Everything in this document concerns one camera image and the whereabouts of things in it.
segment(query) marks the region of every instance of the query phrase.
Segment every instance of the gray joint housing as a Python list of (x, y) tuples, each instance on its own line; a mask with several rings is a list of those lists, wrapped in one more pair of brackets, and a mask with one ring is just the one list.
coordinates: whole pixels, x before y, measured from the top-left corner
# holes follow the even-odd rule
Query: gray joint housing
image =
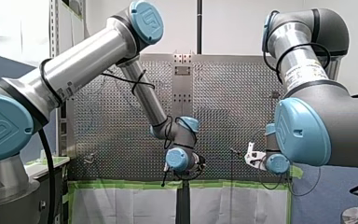
[(332, 80), (314, 81), (298, 86), (286, 97), (296, 97), (309, 104), (326, 127), (331, 157), (335, 166), (358, 167), (358, 99)]
[[(288, 22), (307, 25), (312, 32), (311, 42), (325, 46), (332, 56), (343, 56), (348, 53), (350, 44), (348, 28), (336, 12), (320, 8), (276, 14), (269, 27), (268, 38), (276, 29)], [(315, 47), (313, 50), (317, 56), (325, 55), (322, 49)]]

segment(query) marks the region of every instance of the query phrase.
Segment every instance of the black stand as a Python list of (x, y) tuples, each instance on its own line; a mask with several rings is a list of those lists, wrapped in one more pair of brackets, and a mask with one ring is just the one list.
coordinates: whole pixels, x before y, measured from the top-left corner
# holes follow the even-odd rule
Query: black stand
[(182, 181), (182, 188), (176, 191), (175, 224), (190, 224), (190, 184)]

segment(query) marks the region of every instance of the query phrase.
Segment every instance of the blue cap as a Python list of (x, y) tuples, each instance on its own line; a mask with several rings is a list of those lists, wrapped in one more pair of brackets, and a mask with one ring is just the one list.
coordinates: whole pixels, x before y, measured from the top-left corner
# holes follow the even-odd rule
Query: blue cap
[(275, 111), (278, 146), (290, 161), (322, 166), (328, 163), (331, 143), (315, 110), (297, 98), (279, 102)]
[(194, 133), (199, 132), (200, 123), (197, 119), (191, 117), (180, 117), (178, 124), (188, 129), (187, 125), (193, 130)]
[(164, 33), (164, 24), (156, 8), (150, 3), (139, 1), (130, 5), (131, 24), (146, 44), (156, 44)]
[(290, 168), (290, 161), (282, 154), (273, 154), (266, 161), (266, 168), (275, 175), (283, 175)]
[(187, 153), (179, 147), (168, 150), (165, 161), (171, 169), (178, 172), (184, 171), (188, 166)]
[(266, 125), (266, 135), (270, 135), (273, 133), (275, 133), (275, 124), (269, 123), (268, 125)]
[(19, 102), (0, 95), (0, 160), (14, 156), (29, 142), (34, 122)]

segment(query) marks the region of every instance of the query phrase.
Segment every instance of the metal pole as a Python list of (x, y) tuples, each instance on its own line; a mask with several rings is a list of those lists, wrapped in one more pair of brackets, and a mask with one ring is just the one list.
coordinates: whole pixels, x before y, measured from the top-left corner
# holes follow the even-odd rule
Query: metal pole
[(176, 224), (190, 224), (190, 184), (182, 181), (182, 188), (176, 191)]
[(202, 0), (197, 1), (197, 54), (202, 54)]

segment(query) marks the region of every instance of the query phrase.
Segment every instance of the pegboard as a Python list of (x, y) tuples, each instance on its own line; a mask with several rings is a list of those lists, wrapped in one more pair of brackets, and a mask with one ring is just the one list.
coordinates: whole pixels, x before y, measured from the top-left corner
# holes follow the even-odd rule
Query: pegboard
[[(167, 115), (175, 104), (172, 81), (175, 76), (171, 54), (142, 55), (141, 62)], [(193, 116), (200, 120), (197, 151), (206, 158), (204, 179), (242, 179), (274, 181), (272, 175), (246, 166), (230, 149), (245, 152), (253, 132), (271, 121), (281, 84), (263, 64), (261, 57), (194, 55), (190, 83)], [(112, 68), (117, 76), (122, 74)], [(80, 179), (161, 180), (164, 141), (149, 133), (147, 118), (128, 83), (98, 77), (69, 102), (69, 146), (74, 156), (69, 176)], [(263, 135), (256, 145), (263, 149)]]
[[(207, 179), (273, 177), (232, 158), (231, 148), (245, 152), (254, 133), (273, 121), (282, 85), (255, 56), (193, 57), (193, 113), (201, 120), (197, 148), (207, 158)], [(255, 150), (264, 150), (264, 135), (255, 136)]]

